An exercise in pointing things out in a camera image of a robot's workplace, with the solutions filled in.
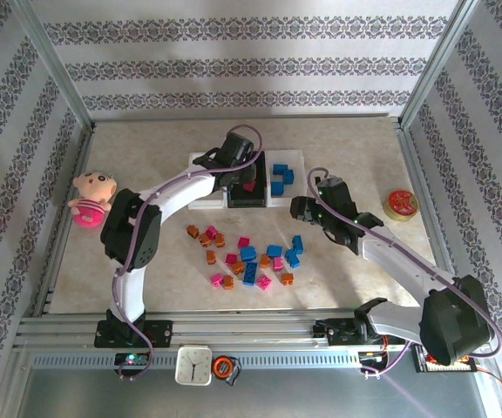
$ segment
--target beige floor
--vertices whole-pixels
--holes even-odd
[[[373,212],[407,245],[433,260],[419,215],[402,224],[388,219],[381,201],[393,189],[410,188],[397,137],[387,118],[312,118],[176,122],[101,123],[94,133],[87,171],[111,172],[119,189],[144,190],[187,166],[190,152],[220,146],[225,132],[247,122],[261,130],[266,149],[301,149],[306,171],[322,165],[349,185],[359,211]],[[253,138],[250,131],[242,132]],[[185,228],[215,225],[227,245],[220,263],[208,266],[205,250]],[[226,253],[236,251],[241,235],[251,237],[259,253],[267,244],[288,246],[301,234],[305,254],[293,271],[295,284],[283,287],[272,271],[267,292],[245,287],[213,288],[208,278],[227,271]],[[112,270],[99,242],[99,229],[73,225],[53,294],[52,314],[102,313],[111,298]],[[149,312],[257,308],[357,307],[382,296],[396,303],[415,301],[381,268],[344,247],[330,243],[319,227],[295,221],[285,209],[181,210],[163,226],[159,253],[146,269],[145,303]]]

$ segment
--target analog clock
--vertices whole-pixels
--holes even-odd
[[[180,385],[206,386],[212,380],[213,352],[206,346],[183,346],[178,350],[175,381]]]

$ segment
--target blue toy block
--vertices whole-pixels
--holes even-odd
[[[282,247],[281,246],[268,246],[267,255],[271,259],[274,259],[276,257],[281,257],[282,256]]]
[[[255,275],[257,274],[257,263],[249,261],[245,265],[245,272],[243,273],[243,284],[247,286],[254,286]]]
[[[284,170],[287,170],[287,169],[288,169],[287,164],[274,164],[272,167],[272,173],[275,176],[281,176],[282,173],[284,172]]]
[[[301,235],[296,235],[294,236],[294,238],[292,238],[292,246],[294,247],[296,254],[303,254],[303,243]]]
[[[284,170],[282,172],[282,183],[285,185],[294,184],[294,170]]]
[[[270,195],[271,196],[282,196],[284,194],[284,184],[281,181],[271,181],[270,182]]]
[[[287,250],[284,256],[289,266],[292,268],[297,268],[300,266],[300,259],[297,258],[294,250]]]
[[[241,261],[253,261],[257,258],[257,251],[254,246],[244,246],[240,249]]]

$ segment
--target pink plush toy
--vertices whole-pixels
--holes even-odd
[[[73,220],[83,228],[94,228],[104,221],[104,215],[112,209],[108,201],[118,184],[110,176],[101,172],[86,172],[73,179],[78,188],[79,199],[67,204],[71,208]]]

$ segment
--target doll face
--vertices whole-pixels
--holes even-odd
[[[107,202],[115,193],[118,184],[116,181],[101,172],[86,172],[73,180],[73,185],[78,188],[81,197]]]

